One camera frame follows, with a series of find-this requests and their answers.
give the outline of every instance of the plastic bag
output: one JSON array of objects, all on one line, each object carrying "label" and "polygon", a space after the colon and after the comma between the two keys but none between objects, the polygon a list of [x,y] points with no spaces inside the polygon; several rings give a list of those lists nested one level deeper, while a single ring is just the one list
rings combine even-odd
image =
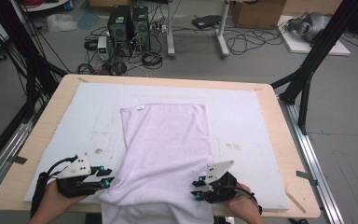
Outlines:
[{"label": "plastic bag", "polygon": [[54,14],[47,17],[48,31],[50,33],[59,31],[73,31],[77,29],[77,22],[71,15]]}]

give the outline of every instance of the hand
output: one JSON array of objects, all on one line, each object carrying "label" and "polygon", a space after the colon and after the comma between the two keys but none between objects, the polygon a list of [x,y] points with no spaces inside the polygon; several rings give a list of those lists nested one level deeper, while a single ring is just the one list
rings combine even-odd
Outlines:
[{"label": "hand", "polygon": [[[243,184],[239,184],[239,187],[251,192],[251,189]],[[241,196],[237,193],[237,196],[231,200],[222,202],[222,204],[228,208],[236,217],[246,221],[249,224],[265,224],[266,222],[258,213],[258,208],[254,202],[246,196]]]},{"label": "hand", "polygon": [[58,192],[56,181],[52,181],[48,184],[42,202],[29,224],[48,224],[64,214],[72,205],[85,198],[87,198],[87,196],[78,196],[75,198],[63,196]]}]

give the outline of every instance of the white cloth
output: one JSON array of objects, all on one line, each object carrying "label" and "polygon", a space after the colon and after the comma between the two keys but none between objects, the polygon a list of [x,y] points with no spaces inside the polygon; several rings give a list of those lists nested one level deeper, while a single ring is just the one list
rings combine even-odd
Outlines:
[{"label": "white cloth", "polygon": [[142,105],[121,116],[127,154],[100,196],[103,223],[213,223],[212,206],[190,193],[213,163],[205,105]]}]

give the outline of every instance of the floor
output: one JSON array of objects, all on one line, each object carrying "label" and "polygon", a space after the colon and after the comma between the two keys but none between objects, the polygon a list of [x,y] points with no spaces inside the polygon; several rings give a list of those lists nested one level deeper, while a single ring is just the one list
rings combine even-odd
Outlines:
[{"label": "floor", "polygon": [[[48,14],[67,13],[79,21],[83,9],[66,12],[61,8],[34,14],[42,22]],[[190,26],[193,18],[173,19],[176,24]],[[71,71],[85,61],[84,37],[90,31],[106,25],[99,19],[88,30],[46,33],[45,38]],[[221,80],[235,82],[272,83],[285,77],[301,65],[307,55],[289,53],[284,44],[264,45],[243,55],[230,55],[221,60],[220,49],[213,33],[183,31],[175,33],[176,58],[168,59],[166,49],[161,55],[163,65],[158,70],[132,69],[127,76],[166,77],[183,79]],[[358,45],[358,39],[350,39]],[[328,56],[312,80],[307,117],[307,129],[325,178],[337,202],[345,223],[358,224],[358,47],[341,39],[351,56]],[[243,49],[243,42],[236,49]],[[60,62],[45,45],[49,60]],[[10,60],[0,61],[0,133],[25,101],[21,83]],[[28,212],[0,211],[0,223],[26,223]],[[81,214],[66,214],[54,223],[84,223]],[[283,218],[267,218],[267,223],[289,223]],[[324,215],[309,219],[309,223],[328,223]]]}]

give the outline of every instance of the box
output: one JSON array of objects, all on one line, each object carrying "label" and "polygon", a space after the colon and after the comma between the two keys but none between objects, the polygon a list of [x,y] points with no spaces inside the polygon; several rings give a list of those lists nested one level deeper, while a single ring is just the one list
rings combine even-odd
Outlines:
[{"label": "box", "polygon": [[89,6],[93,9],[111,10],[114,5],[128,5],[133,8],[132,0],[89,0]]},{"label": "box", "polygon": [[301,16],[304,12],[319,11],[333,15],[342,0],[287,0],[283,15]]},{"label": "box", "polygon": [[275,29],[286,0],[259,0],[255,4],[236,3],[232,12],[238,28]]}]

